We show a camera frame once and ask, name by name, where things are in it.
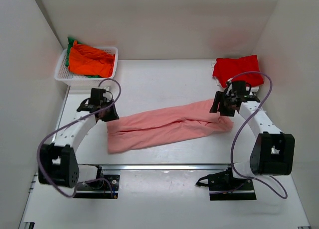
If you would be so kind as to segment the pink t-shirt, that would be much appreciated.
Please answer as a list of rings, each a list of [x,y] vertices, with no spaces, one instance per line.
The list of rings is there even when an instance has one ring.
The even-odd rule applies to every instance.
[[[210,113],[212,104],[213,100],[204,100],[108,122],[108,153],[122,153],[230,132],[234,123],[219,113]]]

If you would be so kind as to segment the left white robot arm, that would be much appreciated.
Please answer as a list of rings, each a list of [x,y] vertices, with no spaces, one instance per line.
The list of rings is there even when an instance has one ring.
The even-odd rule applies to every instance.
[[[66,188],[73,188],[81,181],[87,181],[92,188],[104,184],[104,175],[98,171],[98,166],[84,166],[84,172],[80,172],[76,151],[97,122],[119,119],[115,101],[109,89],[92,88],[90,97],[76,109],[73,120],[55,133],[50,144],[40,145],[37,161],[41,184]]]

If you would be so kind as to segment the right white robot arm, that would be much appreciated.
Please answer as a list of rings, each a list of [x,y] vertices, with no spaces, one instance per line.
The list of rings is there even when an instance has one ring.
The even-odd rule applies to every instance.
[[[251,85],[245,81],[229,81],[224,91],[215,94],[211,113],[234,116],[238,113],[253,132],[256,141],[247,162],[231,161],[232,172],[223,177],[228,189],[236,189],[241,179],[260,175],[290,175],[293,167],[295,138],[276,127],[266,112]]]

